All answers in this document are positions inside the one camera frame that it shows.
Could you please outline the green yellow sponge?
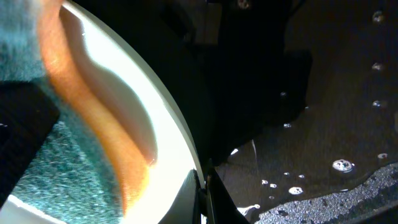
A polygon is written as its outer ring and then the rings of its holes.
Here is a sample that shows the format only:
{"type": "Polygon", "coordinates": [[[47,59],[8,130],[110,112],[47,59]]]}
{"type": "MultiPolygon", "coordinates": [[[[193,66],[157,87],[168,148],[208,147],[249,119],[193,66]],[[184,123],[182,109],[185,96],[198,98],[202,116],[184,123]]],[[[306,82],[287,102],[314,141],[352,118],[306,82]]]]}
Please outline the green yellow sponge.
{"type": "Polygon", "coordinates": [[[61,11],[61,1],[1,2],[1,82],[37,85],[60,112],[8,198],[67,223],[132,223],[149,167],[83,79],[61,11]]]}

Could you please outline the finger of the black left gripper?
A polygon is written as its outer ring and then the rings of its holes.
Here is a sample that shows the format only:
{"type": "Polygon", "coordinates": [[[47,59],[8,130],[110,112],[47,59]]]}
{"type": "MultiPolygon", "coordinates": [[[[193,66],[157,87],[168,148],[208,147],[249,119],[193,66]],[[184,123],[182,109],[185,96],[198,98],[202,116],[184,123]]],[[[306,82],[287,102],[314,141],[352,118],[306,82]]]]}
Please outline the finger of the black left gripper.
{"type": "Polygon", "coordinates": [[[35,84],[1,82],[1,205],[4,205],[60,112],[35,84]]]}

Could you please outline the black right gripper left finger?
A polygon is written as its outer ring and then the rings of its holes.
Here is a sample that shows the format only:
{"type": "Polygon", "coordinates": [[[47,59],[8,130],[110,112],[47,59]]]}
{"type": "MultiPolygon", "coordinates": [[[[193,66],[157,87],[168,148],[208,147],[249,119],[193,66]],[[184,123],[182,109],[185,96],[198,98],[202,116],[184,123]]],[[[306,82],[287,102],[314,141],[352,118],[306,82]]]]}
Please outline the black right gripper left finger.
{"type": "Polygon", "coordinates": [[[175,200],[159,224],[199,224],[201,214],[197,199],[200,188],[196,170],[188,172],[175,200]]]}

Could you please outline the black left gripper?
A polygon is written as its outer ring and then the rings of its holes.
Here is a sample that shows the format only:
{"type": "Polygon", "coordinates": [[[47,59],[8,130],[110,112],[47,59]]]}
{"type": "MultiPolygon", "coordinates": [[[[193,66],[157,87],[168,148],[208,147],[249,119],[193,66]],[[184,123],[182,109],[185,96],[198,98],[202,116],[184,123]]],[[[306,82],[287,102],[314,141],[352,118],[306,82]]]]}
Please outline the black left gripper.
{"type": "Polygon", "coordinates": [[[183,1],[164,1],[162,20],[188,62],[162,80],[187,119],[201,163],[218,165],[264,126],[295,120],[305,107],[312,55],[286,50],[285,33],[302,1],[221,1],[218,40],[195,41],[183,1]]]}

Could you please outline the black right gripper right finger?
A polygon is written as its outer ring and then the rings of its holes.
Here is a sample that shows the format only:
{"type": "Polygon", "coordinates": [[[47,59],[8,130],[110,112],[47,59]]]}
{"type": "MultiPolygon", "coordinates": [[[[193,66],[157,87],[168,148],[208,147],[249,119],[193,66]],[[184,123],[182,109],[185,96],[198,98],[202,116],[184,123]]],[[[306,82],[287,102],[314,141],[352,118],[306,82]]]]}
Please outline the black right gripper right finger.
{"type": "Polygon", "coordinates": [[[209,224],[249,224],[235,206],[211,159],[206,163],[205,202],[209,224]]]}

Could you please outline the mint green plate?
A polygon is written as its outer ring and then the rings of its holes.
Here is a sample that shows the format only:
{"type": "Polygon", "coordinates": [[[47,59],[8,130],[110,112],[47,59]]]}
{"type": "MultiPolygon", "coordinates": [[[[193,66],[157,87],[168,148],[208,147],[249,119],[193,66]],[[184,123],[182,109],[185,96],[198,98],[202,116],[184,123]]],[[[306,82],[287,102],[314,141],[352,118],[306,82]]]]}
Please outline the mint green plate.
{"type": "MultiPolygon", "coordinates": [[[[132,223],[158,223],[188,172],[196,170],[193,143],[171,96],[142,57],[80,6],[62,2],[72,57],[92,92],[122,124],[149,167],[147,185],[132,208],[132,223]]],[[[67,223],[15,197],[1,205],[2,223],[67,223]]]]}

